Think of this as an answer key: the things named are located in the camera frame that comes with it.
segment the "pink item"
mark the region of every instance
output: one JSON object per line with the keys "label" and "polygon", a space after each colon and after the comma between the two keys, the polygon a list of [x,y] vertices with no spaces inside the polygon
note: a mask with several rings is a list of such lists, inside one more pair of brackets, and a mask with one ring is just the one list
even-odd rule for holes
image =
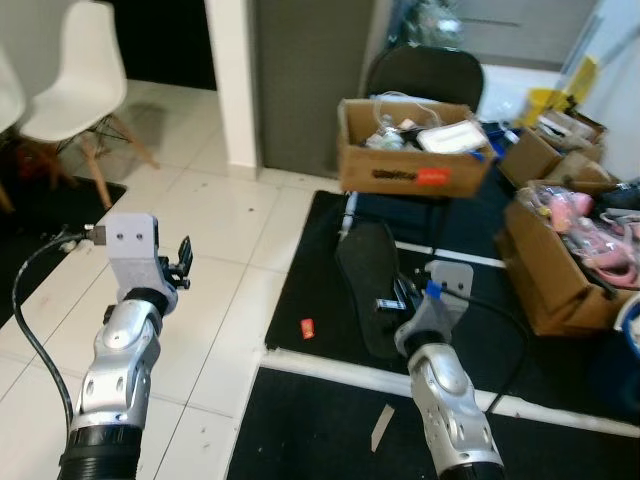
{"label": "pink item", "polygon": [[638,269],[630,244],[599,230],[587,218],[581,218],[568,236],[578,246],[574,253],[582,257],[585,266],[595,270],[603,280],[615,287],[636,287]]}
{"label": "pink item", "polygon": [[558,233],[567,233],[579,217],[587,215],[593,199],[586,193],[559,190],[551,195],[548,203],[551,210],[551,226]]}

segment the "cable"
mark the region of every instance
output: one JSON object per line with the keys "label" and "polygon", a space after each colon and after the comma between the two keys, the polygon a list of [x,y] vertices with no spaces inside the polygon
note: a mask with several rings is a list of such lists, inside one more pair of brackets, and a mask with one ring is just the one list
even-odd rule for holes
{"label": "cable", "polygon": [[20,270],[18,270],[18,274],[16,275],[16,278],[13,281],[13,290],[11,291],[11,303],[13,305],[13,314],[16,317],[16,322],[18,323],[20,330],[22,330],[22,333],[24,333],[24,336],[27,337],[27,340],[29,341],[31,346],[35,349],[35,351],[38,353],[38,355],[44,362],[45,366],[47,367],[47,370],[49,370],[49,373],[53,377],[53,381],[55,382],[56,387],[58,388],[58,393],[60,393],[60,398],[62,398],[62,404],[64,406],[64,414],[65,414],[66,425],[67,425],[67,437],[69,436],[71,420],[73,420],[73,404],[71,403],[69,390],[67,389],[67,386],[64,383],[64,379],[62,378],[62,375],[60,375],[60,372],[58,371],[58,368],[56,367],[55,363],[53,363],[53,360],[51,360],[51,357],[49,356],[47,351],[40,344],[36,336],[33,334],[31,329],[27,325],[27,322],[25,321],[24,316],[22,315],[21,302],[19,301],[18,292],[20,289],[20,280],[22,279],[22,275],[29,268],[29,266],[33,261],[35,261],[38,257],[44,255],[45,253],[48,253],[52,250],[59,248],[60,245],[62,245],[63,243],[67,243],[71,241],[78,242],[83,238],[85,238],[83,234],[65,235],[63,237],[58,237],[52,240],[51,242],[47,243],[44,247],[37,250],[22,264],[22,266],[20,267]]}
{"label": "cable", "polygon": [[[399,96],[399,97],[407,97],[409,99],[411,99],[411,97],[409,95],[407,95],[406,93],[402,93],[402,92],[396,92],[395,90],[389,90],[387,92],[381,93],[380,95],[376,95],[376,97],[374,98],[373,101],[373,115],[376,119],[376,122],[378,122],[379,126],[382,126],[382,97],[383,96]],[[421,103],[415,101],[415,100],[411,100],[411,102],[415,103],[418,107],[420,107],[422,110],[424,110],[425,112],[429,112],[431,114],[431,116],[433,117],[434,121],[435,121],[435,126],[436,127],[440,127],[442,126],[442,120],[440,119],[440,116],[435,112],[435,110],[432,110],[429,107],[425,107],[424,105],[422,105]]]}
{"label": "cable", "polygon": [[502,400],[502,397],[504,397],[508,393],[509,389],[511,388],[511,385],[513,385],[513,382],[515,382],[516,378],[518,378],[518,375],[520,375],[520,372],[524,367],[524,363],[529,355],[529,348],[530,348],[529,330],[527,330],[524,327],[524,325],[522,325],[522,323],[516,320],[516,318],[511,313],[509,313],[508,311],[500,307],[496,307],[495,305],[489,302],[480,300],[479,298],[475,298],[472,296],[467,297],[467,296],[461,295],[458,292],[449,290],[448,288],[445,288],[445,287],[442,287],[442,291],[448,295],[451,295],[452,297],[459,298],[460,300],[464,300],[466,302],[469,302],[470,304],[475,304],[486,310],[490,310],[494,313],[497,313],[503,318],[506,318],[516,328],[516,330],[518,331],[518,334],[520,335],[520,338],[522,340],[522,353],[520,354],[520,358],[518,359],[518,362],[516,363],[515,367],[507,377],[507,380],[504,382],[500,390],[498,390],[498,393],[492,400],[491,404],[489,405],[489,408],[487,408],[486,411],[488,413],[492,413],[493,410],[498,405],[498,403],[500,402],[500,400]]}

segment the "white tile floor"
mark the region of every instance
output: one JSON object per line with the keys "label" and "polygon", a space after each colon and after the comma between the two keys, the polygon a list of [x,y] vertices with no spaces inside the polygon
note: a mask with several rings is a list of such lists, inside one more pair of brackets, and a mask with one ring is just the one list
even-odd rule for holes
{"label": "white tile floor", "polygon": [[[192,289],[160,337],[138,478],[224,478],[313,191],[338,185],[270,169],[257,182],[228,178],[214,92],[130,82],[118,113],[162,166],[154,170],[126,144],[107,142],[101,168],[128,187],[114,210],[151,211],[168,254],[187,234],[195,252]],[[63,162],[89,176],[75,147]],[[115,290],[104,250],[82,244],[25,304],[74,401]],[[0,478],[55,478],[62,405],[13,319],[0,329],[0,432]]]}

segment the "wooden chair leg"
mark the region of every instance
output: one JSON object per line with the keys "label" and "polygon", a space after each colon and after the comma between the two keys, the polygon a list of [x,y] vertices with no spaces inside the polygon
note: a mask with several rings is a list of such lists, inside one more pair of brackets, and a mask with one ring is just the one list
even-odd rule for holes
{"label": "wooden chair leg", "polygon": [[156,169],[160,168],[160,165],[158,164],[158,162],[155,161],[155,159],[153,158],[153,155],[151,155],[151,152],[147,149],[147,147],[144,146],[144,144],[135,135],[133,135],[133,133],[131,133],[131,130],[129,130],[126,127],[126,125],[122,122],[122,120],[120,120],[118,117],[116,117],[113,114],[110,115],[109,119],[111,120],[113,128],[115,128],[118,132],[120,132],[120,134],[122,134],[122,136],[125,137],[129,143],[131,143],[131,145],[133,146],[135,151],[138,153],[138,155],[140,155],[140,158],[142,158],[142,160],[147,162],[153,168],[156,168]]}
{"label": "wooden chair leg", "polygon": [[9,195],[7,195],[7,191],[4,189],[2,184],[0,183],[0,210],[4,213],[13,213],[16,209],[13,207],[13,203],[11,203],[11,199]]}
{"label": "wooden chair leg", "polygon": [[89,141],[87,134],[82,135],[82,151],[87,161],[87,165],[89,166],[89,170],[91,170],[91,174],[96,181],[96,187],[98,188],[98,194],[100,195],[100,200],[102,200],[102,205],[104,205],[105,210],[108,210],[113,206],[113,203],[111,202],[111,195],[109,195],[107,183],[104,181],[104,177],[100,171],[100,166],[96,161],[96,148]]}
{"label": "wooden chair leg", "polygon": [[70,187],[77,187],[78,182],[73,176],[69,175],[67,171],[60,165],[60,159],[58,158],[57,145],[46,144],[38,145],[35,142],[29,142],[27,149],[37,155],[40,160],[47,164],[49,167],[49,185],[51,190],[58,188],[58,179],[62,179],[67,182]]}

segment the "gray door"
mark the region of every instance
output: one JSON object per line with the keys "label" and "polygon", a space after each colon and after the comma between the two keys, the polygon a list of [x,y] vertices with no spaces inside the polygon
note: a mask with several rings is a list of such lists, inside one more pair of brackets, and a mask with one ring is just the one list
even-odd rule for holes
{"label": "gray door", "polygon": [[597,0],[458,0],[462,48],[483,63],[559,70]]}
{"label": "gray door", "polygon": [[255,0],[264,165],[335,176],[336,109],[354,98],[373,0]]}

